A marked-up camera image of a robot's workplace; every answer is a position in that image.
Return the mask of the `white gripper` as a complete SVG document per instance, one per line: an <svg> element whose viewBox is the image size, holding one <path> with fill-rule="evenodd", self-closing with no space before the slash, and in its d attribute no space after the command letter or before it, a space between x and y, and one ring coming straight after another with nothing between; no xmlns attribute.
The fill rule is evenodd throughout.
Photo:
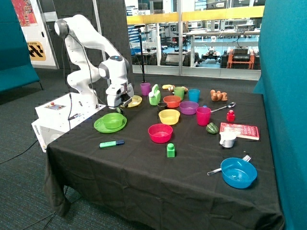
<svg viewBox="0 0 307 230"><path fill-rule="evenodd" d="M107 106L109 108L115 109L120 114L123 113L123 110L119 107L128 107L131 103L131 97L134 96L134 90L131 83L124 84L111 84L107 90Z"/></svg>

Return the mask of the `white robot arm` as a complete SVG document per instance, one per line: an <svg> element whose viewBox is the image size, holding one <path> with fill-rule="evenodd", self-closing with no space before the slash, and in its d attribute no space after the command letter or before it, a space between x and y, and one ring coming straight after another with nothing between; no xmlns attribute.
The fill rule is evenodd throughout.
<svg viewBox="0 0 307 230"><path fill-rule="evenodd" d="M71 64L79 67L67 76L67 83L78 91L82 106L87 110L99 107L93 83L106 79L110 82L106 89L106 105L112 109L126 107L134 96L127 78L130 64L111 42L80 14L58 19L54 29L64 39Z"/></svg>

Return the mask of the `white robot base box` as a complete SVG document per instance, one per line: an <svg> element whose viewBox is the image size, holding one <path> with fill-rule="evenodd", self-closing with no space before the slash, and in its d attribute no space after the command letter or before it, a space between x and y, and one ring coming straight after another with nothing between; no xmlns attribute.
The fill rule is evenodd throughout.
<svg viewBox="0 0 307 230"><path fill-rule="evenodd" d="M88 104L79 93L68 93L35 108L38 119L32 123L32 128L43 152L47 145L63 134L78 126L90 116L104 108ZM81 114L69 120L69 117Z"/></svg>

